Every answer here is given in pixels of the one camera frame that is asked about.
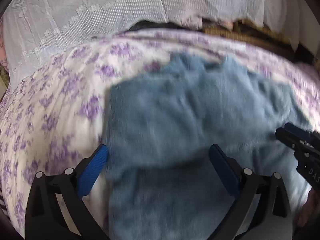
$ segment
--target white and purple floral fabric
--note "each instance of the white and purple floral fabric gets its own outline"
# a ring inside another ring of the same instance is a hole
[[[61,173],[89,157],[101,140],[109,88],[139,72],[167,64],[184,51],[218,61],[231,54],[249,69],[292,86],[297,102],[319,130],[320,79],[310,66],[296,66],[263,49],[197,32],[144,30],[90,41],[50,57],[0,104],[0,182],[14,227],[24,236],[25,209],[33,177]],[[84,202],[108,228],[110,185],[100,174]],[[304,203],[308,192],[297,192]],[[63,215],[76,232],[66,207]]]

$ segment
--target blue cloth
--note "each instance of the blue cloth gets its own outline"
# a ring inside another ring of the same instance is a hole
[[[217,64],[175,54],[158,72],[114,86],[105,136],[110,238],[207,239],[234,200],[209,161],[214,143],[243,168],[280,172],[295,208],[307,183],[275,139],[286,122],[309,128],[291,88],[231,57]]]

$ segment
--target striped fabric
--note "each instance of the striped fabric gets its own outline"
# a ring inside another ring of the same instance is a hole
[[[0,208],[2,209],[2,212],[3,212],[3,213],[7,216],[7,218],[10,220],[9,214],[8,214],[8,211],[7,211],[7,207],[5,206],[4,199],[3,199],[3,196],[2,196],[1,185],[0,185]]]

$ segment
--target round bolt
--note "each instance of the round bolt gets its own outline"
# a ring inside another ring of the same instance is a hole
[[[279,172],[275,172],[273,174],[273,176],[275,176],[276,179],[280,179],[281,178],[281,174]]]
[[[39,172],[37,172],[36,173],[36,178],[41,178],[42,177],[42,175],[43,175],[43,172],[42,171],[39,171]]]
[[[249,169],[249,168],[245,168],[245,169],[243,170],[243,172],[244,172],[244,174],[247,174],[247,175],[251,175],[251,174],[252,174],[252,170]]]
[[[67,175],[72,174],[72,173],[73,173],[73,168],[67,168],[67,169],[65,169],[64,173],[67,174]]]

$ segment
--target folded blue fabric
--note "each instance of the folded blue fabric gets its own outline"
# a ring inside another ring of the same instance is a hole
[[[280,172],[293,209],[306,190],[293,151],[274,136],[286,122],[310,128],[291,88],[231,57],[172,55],[114,86],[107,115],[111,239],[207,239],[234,200],[209,161],[214,143],[257,174]]]

